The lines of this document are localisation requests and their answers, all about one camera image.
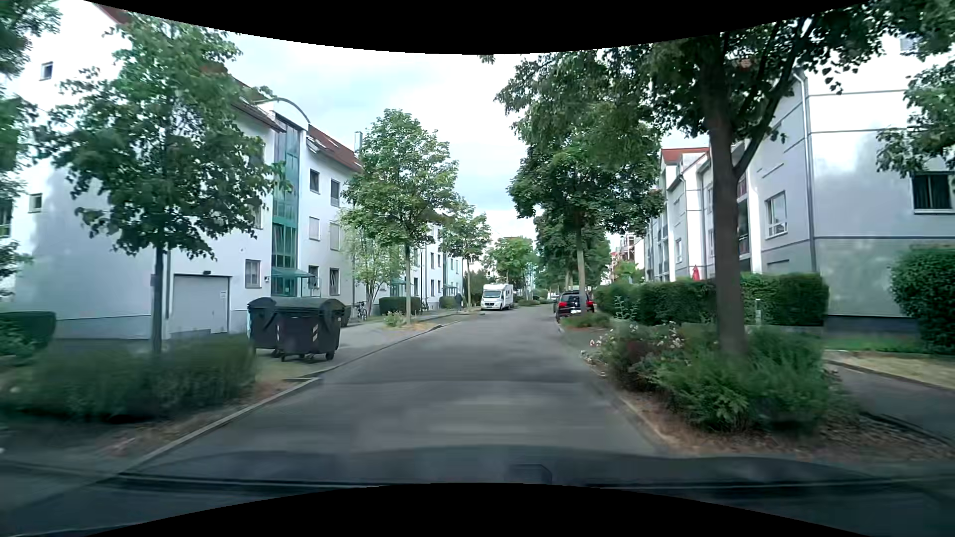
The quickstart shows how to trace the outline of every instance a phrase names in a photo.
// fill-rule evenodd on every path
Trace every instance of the tree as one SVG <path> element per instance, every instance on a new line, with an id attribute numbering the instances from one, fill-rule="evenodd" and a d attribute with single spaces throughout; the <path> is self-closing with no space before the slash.
<path id="1" fill-rule="evenodd" d="M 485 264 L 504 283 L 523 288 L 529 266 L 536 261 L 534 246 L 527 237 L 502 237 L 487 251 Z"/>
<path id="2" fill-rule="evenodd" d="M 491 227 L 487 215 L 475 216 L 473 205 L 461 202 L 451 215 L 450 222 L 441 230 L 441 249 L 448 255 L 464 260 L 464 276 L 471 277 L 471 264 L 480 259 L 491 242 Z M 471 293 L 465 293 L 468 308 L 471 308 Z"/>
<path id="3" fill-rule="evenodd" d="M 362 172 L 342 194 L 354 207 L 346 224 L 384 247 L 403 246 L 405 283 L 411 282 L 413 248 L 435 242 L 431 224 L 447 223 L 457 207 L 457 161 L 448 142 L 437 140 L 411 114 L 387 109 L 363 138 Z M 407 322 L 412 322 L 411 293 L 406 292 Z"/>
<path id="4" fill-rule="evenodd" d="M 632 261 L 620 261 L 613 268 L 614 280 L 630 280 L 634 284 L 644 281 L 644 270 L 637 268 L 637 264 Z"/>
<path id="5" fill-rule="evenodd" d="M 341 212 L 339 222 L 349 221 L 346 214 L 347 210 Z M 371 310 L 381 284 L 391 282 L 401 273 L 403 258 L 400 247 L 382 245 L 361 229 L 348 224 L 342 230 L 345 236 L 344 251 L 352 260 L 354 280 L 365 286 L 365 298 Z"/>
<path id="6" fill-rule="evenodd" d="M 926 13 L 933 24 L 923 24 Z M 709 134 L 717 331 L 722 350 L 743 355 L 736 183 L 760 143 L 775 140 L 776 107 L 791 95 L 793 77 L 800 70 L 822 73 L 829 89 L 839 91 L 836 76 L 881 54 L 887 32 L 902 28 L 947 50 L 951 18 L 943 0 L 870 0 L 710 35 L 543 54 L 521 62 L 498 100 L 509 113 L 526 110 L 518 128 L 534 143 L 565 140 L 574 127 L 600 118 L 604 140 L 627 140 L 626 118 L 634 116 L 651 118 L 661 131 Z M 481 59 L 494 61 L 492 54 Z"/>
<path id="7" fill-rule="evenodd" d="M 119 75 L 97 68 L 62 83 L 79 96 L 36 130 L 38 158 L 67 168 L 70 192 L 105 194 L 109 208 L 76 208 L 90 236 L 116 235 L 114 250 L 156 249 L 153 352 L 162 339 L 162 256 L 178 248 L 215 258 L 209 245 L 233 230 L 255 236 L 255 213 L 278 164 L 264 164 L 265 143 L 236 124 L 243 86 L 224 68 L 239 55 L 226 32 L 130 13 L 113 53 Z"/>
<path id="8" fill-rule="evenodd" d="M 13 200 L 24 193 L 23 183 L 11 175 L 26 160 L 30 144 L 29 125 L 36 120 L 36 107 L 21 96 L 8 96 L 5 81 L 23 72 L 31 37 L 58 32 L 59 11 L 52 0 L 6 0 L 0 2 L 0 213 L 9 218 Z M 0 279 L 18 271 L 31 257 L 17 252 L 19 244 L 0 246 Z M 0 290 L 0 295 L 11 291 Z"/>
<path id="9" fill-rule="evenodd" d="M 946 53 L 955 35 L 950 9 L 932 10 L 932 3 L 897 6 L 899 32 L 915 38 L 915 51 L 906 53 L 925 61 Z M 955 166 L 955 111 L 948 104 L 955 97 L 955 58 L 933 65 L 913 76 L 904 98 L 913 109 L 904 127 L 879 132 L 883 146 L 877 156 L 879 171 L 910 175 L 925 170 L 928 161 L 942 159 L 947 169 Z"/>
<path id="10" fill-rule="evenodd" d="M 487 268 L 478 268 L 477 270 L 467 270 L 464 273 L 464 288 L 465 294 L 471 296 L 475 294 L 482 294 L 484 291 L 484 286 L 491 283 L 491 278 L 488 277 Z"/>
<path id="11" fill-rule="evenodd" d="M 600 163 L 601 153 L 592 150 L 589 136 L 579 133 L 559 147 L 531 142 L 508 187 L 519 217 L 533 218 L 539 205 L 549 225 L 573 234 L 582 290 L 586 290 L 584 230 L 602 227 L 622 233 L 645 226 L 659 212 L 661 200 L 659 193 L 650 191 L 659 175 L 658 161 L 652 157 L 658 143 L 647 143 L 644 148 L 652 148 L 652 153 L 641 154 L 638 161 L 611 168 Z"/>
<path id="12" fill-rule="evenodd" d="M 576 234 L 555 222 L 547 211 L 534 218 L 537 230 L 537 252 L 541 258 L 542 270 L 538 275 L 548 288 L 565 286 L 569 288 L 571 278 L 580 278 L 577 266 Z M 606 232 L 595 226 L 586 226 L 581 230 L 584 246 L 584 266 L 587 274 L 593 274 L 599 280 L 610 264 L 610 242 Z"/>

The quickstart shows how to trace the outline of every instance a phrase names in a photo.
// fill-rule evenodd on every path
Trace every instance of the black dumpster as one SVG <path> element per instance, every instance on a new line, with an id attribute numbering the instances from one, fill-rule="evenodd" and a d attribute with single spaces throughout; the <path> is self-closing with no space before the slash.
<path id="1" fill-rule="evenodd" d="M 334 298 L 265 296 L 248 303 L 250 339 L 283 361 L 297 354 L 335 357 L 345 305 Z"/>

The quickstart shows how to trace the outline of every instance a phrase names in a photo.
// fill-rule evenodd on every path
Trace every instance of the garage door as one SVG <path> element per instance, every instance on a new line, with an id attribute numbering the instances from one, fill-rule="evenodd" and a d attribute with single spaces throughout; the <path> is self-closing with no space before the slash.
<path id="1" fill-rule="evenodd" d="M 169 315 L 172 337 L 228 330 L 229 279 L 222 276 L 173 276 Z"/>

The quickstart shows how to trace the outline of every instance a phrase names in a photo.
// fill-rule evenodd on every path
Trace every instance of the black car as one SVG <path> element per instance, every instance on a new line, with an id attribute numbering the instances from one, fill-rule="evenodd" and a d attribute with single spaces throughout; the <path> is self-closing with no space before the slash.
<path id="1" fill-rule="evenodd" d="M 586 310 L 591 313 L 594 312 L 594 299 L 593 296 L 588 293 L 587 295 L 587 304 Z M 575 290 L 569 290 L 567 292 L 561 293 L 561 298 L 557 300 L 554 304 L 554 313 L 555 318 L 560 321 L 562 317 L 569 317 L 570 315 L 579 315 L 584 312 L 584 308 L 581 307 L 581 295 Z"/>

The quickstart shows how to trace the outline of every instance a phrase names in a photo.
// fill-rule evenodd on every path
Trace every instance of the sky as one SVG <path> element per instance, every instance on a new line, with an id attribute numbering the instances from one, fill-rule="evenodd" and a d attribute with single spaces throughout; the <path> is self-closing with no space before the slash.
<path id="1" fill-rule="evenodd" d="M 457 191 L 487 214 L 493 240 L 535 237 L 534 223 L 517 218 L 505 190 L 525 146 L 511 129 L 515 116 L 494 101 L 520 56 L 499 55 L 488 65 L 475 55 L 344 49 L 256 35 L 232 39 L 243 51 L 229 66 L 235 77 L 294 101 L 315 127 L 347 147 L 353 148 L 354 132 L 367 132 L 386 108 L 436 129 L 458 161 Z M 692 145 L 678 134 L 664 140 L 664 147 Z"/>

